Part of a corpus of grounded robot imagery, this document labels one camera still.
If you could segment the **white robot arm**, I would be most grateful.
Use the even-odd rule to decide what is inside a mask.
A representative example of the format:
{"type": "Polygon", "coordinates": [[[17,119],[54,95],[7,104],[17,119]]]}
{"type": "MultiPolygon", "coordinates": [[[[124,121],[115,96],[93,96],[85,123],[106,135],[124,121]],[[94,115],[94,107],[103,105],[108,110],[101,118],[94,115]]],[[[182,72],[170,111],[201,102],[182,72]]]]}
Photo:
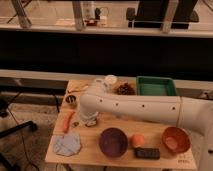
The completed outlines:
{"type": "Polygon", "coordinates": [[[80,97],[79,114],[85,122],[98,112],[128,115],[196,131],[204,136],[198,171],[213,171],[213,101],[179,96],[108,94],[103,85],[90,85],[80,97]]]}

